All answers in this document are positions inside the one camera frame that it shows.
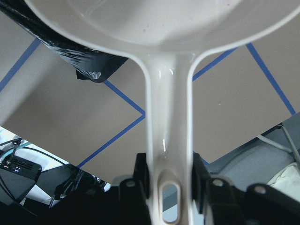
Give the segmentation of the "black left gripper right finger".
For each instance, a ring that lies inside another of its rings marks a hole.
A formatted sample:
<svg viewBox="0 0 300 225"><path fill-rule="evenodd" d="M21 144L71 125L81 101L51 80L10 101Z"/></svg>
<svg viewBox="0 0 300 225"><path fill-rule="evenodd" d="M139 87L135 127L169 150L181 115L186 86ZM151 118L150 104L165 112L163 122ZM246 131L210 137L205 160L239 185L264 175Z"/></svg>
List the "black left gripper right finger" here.
<svg viewBox="0 0 300 225"><path fill-rule="evenodd" d="M193 154L192 198L206 225L298 225L300 203L275 188L256 183L241 191L211 175Z"/></svg>

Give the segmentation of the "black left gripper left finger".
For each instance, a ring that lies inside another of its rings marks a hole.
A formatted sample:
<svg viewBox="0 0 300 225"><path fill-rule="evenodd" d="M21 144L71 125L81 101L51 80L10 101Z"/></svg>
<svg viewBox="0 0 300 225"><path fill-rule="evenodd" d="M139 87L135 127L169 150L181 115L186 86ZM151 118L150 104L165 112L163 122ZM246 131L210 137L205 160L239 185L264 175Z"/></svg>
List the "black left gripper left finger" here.
<svg viewBox="0 0 300 225"><path fill-rule="evenodd" d="M108 191L91 187L85 191L89 197L89 212L95 211L100 225L150 225L146 204L150 196L150 176L146 153L138 153L133 177L123 179Z"/></svg>

